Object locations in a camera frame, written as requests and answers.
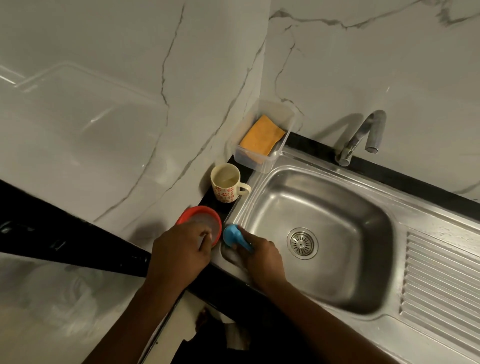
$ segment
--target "person's left hand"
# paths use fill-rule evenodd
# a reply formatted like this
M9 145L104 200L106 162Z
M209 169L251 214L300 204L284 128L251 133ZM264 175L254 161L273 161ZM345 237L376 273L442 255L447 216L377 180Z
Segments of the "person's left hand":
M210 262L211 229L198 222L174 225L155 239L144 286L180 294ZM198 247L198 238L204 236Z

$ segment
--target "blue scoop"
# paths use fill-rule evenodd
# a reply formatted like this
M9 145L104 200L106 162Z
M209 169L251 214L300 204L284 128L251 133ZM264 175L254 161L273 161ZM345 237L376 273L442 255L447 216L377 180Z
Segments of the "blue scoop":
M244 239L240 230L238 230L236 225L228 225L225 230L223 230L223 241L229 247L232 247L233 244L238 244L247 249L250 253L253 253L253 248L247 241Z

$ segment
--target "orange sponge cloth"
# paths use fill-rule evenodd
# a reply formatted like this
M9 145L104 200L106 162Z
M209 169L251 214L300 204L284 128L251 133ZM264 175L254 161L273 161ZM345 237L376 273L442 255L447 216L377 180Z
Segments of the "orange sponge cloth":
M266 115L262 115L244 136L240 146L252 152L268 156L275 143L284 135L285 132L282 129L273 124Z

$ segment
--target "clear plastic container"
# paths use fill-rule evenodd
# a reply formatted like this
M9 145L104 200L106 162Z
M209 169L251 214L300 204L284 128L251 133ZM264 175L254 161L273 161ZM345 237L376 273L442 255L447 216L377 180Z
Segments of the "clear plastic container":
M285 135L275 144L268 156L252 152L239 145L246 133L262 115L268 116L276 126L285 131ZM238 163L248 168L262 173L270 172L282 152L288 135L292 131L295 119L296 114L285 104L261 99L257 100L230 137L229 143L233 149L233 157Z

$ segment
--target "mug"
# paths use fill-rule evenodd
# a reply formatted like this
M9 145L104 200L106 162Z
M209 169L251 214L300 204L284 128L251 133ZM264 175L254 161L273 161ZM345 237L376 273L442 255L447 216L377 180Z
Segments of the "mug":
M252 188L246 183L240 182L240 171L230 163L216 166L210 173L213 192L220 202L233 202L239 195L248 194Z

